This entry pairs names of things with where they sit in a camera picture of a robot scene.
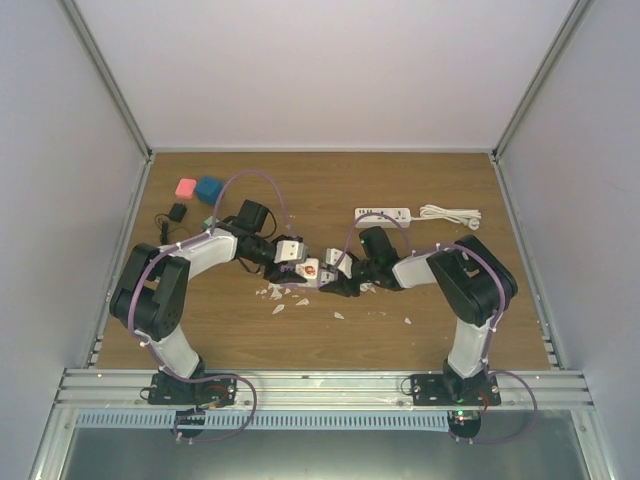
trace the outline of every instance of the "power outlet socket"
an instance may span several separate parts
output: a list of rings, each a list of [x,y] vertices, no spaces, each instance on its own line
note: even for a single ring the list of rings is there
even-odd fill
[[[411,223],[411,211],[408,208],[356,208],[354,220],[367,213],[382,213],[393,218],[400,226],[406,228]],[[358,221],[356,228],[398,228],[391,220],[377,215],[364,217]]]

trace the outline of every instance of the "white wall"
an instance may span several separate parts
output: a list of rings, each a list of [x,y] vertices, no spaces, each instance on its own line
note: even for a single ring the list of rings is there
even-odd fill
[[[572,0],[79,0],[152,147],[498,141]]]
[[[0,1],[0,476],[96,327],[141,156],[55,1]]]
[[[640,2],[598,0],[516,137],[510,178],[569,367],[621,478],[640,459]]]

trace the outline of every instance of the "white power strip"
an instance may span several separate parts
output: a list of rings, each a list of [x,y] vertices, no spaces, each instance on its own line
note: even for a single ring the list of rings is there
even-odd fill
[[[400,226],[406,228],[411,223],[411,210],[408,208],[356,208],[354,220],[367,213],[382,213],[393,218]],[[383,227],[398,228],[391,220],[378,215],[364,217],[358,221],[356,228]]]
[[[355,220],[358,220],[362,215],[369,214],[369,216],[358,220],[356,228],[398,228],[398,226],[388,218],[374,215],[376,213],[393,218],[403,228],[407,228],[412,220],[447,220],[452,223],[462,224],[471,230],[477,230],[480,227],[480,219],[482,218],[479,210],[448,210],[435,205],[424,205],[420,207],[419,217],[412,217],[411,210],[408,208],[356,208]]]

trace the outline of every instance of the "gray floor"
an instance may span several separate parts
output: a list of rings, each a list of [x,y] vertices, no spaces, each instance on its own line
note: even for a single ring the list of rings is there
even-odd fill
[[[481,436],[517,432],[527,414],[495,412]],[[213,435],[219,432],[205,432]],[[176,445],[164,430],[81,429],[67,480],[588,478],[571,423],[547,412],[526,438],[458,445],[434,432],[248,431],[220,444]]]

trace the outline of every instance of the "wooden table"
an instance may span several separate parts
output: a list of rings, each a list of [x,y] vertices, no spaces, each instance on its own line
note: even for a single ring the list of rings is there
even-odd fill
[[[494,367],[548,369],[542,334],[513,232],[493,168],[481,154],[396,153],[184,153],[160,154],[151,168],[131,245],[158,245],[154,216],[167,213],[182,177],[204,175],[223,182],[245,169],[260,169],[278,182],[291,223],[312,255],[342,248],[355,207],[421,205],[478,208],[476,234],[516,277],[520,293],[500,324],[491,349]],[[256,175],[238,179],[221,207],[221,218],[237,213],[246,198],[270,207],[284,231],[281,209],[271,185]],[[182,223],[200,232],[212,208],[186,202]],[[388,230],[399,254],[408,253],[397,230]],[[470,233],[447,221],[411,224],[417,249],[447,243]],[[184,230],[172,241],[188,237]],[[362,255],[357,235],[351,248]],[[238,262],[210,269],[189,284],[182,326],[209,368],[248,369],[440,369],[455,331],[454,315],[437,285],[403,292],[377,289],[359,298],[319,292],[291,292],[279,301],[256,295],[267,288],[260,275]],[[303,299],[307,306],[296,306]],[[272,315],[278,304],[285,309]],[[344,319],[335,318],[338,312]],[[101,368],[154,367],[148,353],[126,329],[110,319],[97,365]]]

